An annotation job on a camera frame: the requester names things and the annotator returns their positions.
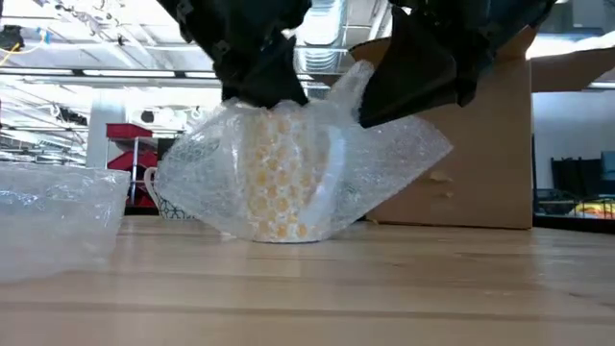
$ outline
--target ceiling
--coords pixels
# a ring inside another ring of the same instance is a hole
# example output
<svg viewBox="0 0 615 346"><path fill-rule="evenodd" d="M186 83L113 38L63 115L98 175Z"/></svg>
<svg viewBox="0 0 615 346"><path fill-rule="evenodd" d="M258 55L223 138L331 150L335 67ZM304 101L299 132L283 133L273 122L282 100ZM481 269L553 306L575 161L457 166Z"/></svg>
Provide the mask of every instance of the ceiling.
<svg viewBox="0 0 615 346"><path fill-rule="evenodd" d="M313 10L296 31L298 73L343 73L352 64L346 54L348 47L390 33L386 0L312 1L320 12ZM572 6L572 2L560 6ZM615 7L606 9L615 18ZM327 11L339 11L334 15L337 21L328 21L322 15ZM557 29L562 26L560 21L565 22L562 18L573 12L571 7L568 12L557 13L557 18L550 18L549 27L560 30ZM124 89L131 100L129 116L135 123L139 123L143 110L174 114L170 119L164 117L167 120L163 122L148 124L153 130L189 127L197 106L203 112L219 103L219 84L208 74L211 60L198 46L185 43L174 19L156 0L5 0L3 15L1 25L23 27L21 34L26 42L23 52L27 54L11 55L0 66L0 120L27 131L2 130L0 151L4 154L0 160L8 155L21 157L21 154L31 158L36 148L47 153L57 152L54 155L65 161L83 161L86 128L58 120L58 108L89 117L92 100L100 88ZM610 17L602 19L603 27L615 23ZM330 37L323 33L338 35ZM2 74L2 67L24 70L20 75L7 75ZM25 76L31 74L28 68L32 67L53 70L38 70L34 75ZM71 73L73 69L89 72L75 77ZM98 69L116 69L119 75L101 76ZM124 70L196 71L201 78L178 80L151 75L128 78L122 75ZM62 76L65 71L70 76ZM306 87L323 88L312 82L306 82ZM33 132L36 128L45 131ZM69 132L65 128L77 130ZM32 150L22 153L23 148Z"/></svg>

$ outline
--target mug wrapped in bubble wrap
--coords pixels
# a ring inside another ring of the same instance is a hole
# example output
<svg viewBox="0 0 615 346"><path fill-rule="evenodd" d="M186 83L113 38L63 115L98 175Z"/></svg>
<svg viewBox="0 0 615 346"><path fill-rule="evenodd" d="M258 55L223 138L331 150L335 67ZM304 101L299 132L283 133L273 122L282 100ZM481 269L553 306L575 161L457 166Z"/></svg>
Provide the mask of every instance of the mug wrapped in bubble wrap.
<svg viewBox="0 0 615 346"><path fill-rule="evenodd" d="M357 63L327 100L219 107L160 163L157 190L219 231L262 242L331 237L446 156L449 142L410 116L363 129L373 73Z"/></svg>

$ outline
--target wooden table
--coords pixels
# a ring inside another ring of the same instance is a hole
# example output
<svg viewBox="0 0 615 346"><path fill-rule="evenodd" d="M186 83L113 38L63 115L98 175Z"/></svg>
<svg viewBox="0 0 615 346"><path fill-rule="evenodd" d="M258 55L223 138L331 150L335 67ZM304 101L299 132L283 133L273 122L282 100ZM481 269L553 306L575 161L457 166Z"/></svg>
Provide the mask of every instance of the wooden table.
<svg viewBox="0 0 615 346"><path fill-rule="evenodd" d="M108 269L0 285L0 345L613 345L615 237L357 224L267 245L127 217Z"/></svg>

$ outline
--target wall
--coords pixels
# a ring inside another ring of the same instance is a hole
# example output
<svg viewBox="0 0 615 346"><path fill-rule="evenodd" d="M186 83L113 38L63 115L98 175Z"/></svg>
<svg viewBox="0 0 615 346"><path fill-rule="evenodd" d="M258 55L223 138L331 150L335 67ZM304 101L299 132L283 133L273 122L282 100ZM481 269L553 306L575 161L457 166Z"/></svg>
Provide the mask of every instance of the wall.
<svg viewBox="0 0 615 346"><path fill-rule="evenodd" d="M533 94L536 178L552 188L551 158L599 159L615 150L615 91Z"/></svg>

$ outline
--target mug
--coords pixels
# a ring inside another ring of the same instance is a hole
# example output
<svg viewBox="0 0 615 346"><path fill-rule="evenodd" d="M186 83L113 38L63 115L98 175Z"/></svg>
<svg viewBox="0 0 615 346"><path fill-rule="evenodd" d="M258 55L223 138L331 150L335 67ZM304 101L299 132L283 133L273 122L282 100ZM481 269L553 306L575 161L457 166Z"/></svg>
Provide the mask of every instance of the mug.
<svg viewBox="0 0 615 346"><path fill-rule="evenodd" d="M162 198L156 190L154 189L154 185L152 184L152 177L158 171L156 167L149 167L145 170L144 181L145 188L147 189L147 193L150 194L152 200L156 204L160 216L162 216L165 220L191 220L194 219L194 216L187 214L185 211L180 208L175 207L171 202Z"/></svg>
<svg viewBox="0 0 615 346"><path fill-rule="evenodd" d="M261 113L242 120L238 177L254 241L301 243L331 234L345 141L312 117Z"/></svg>

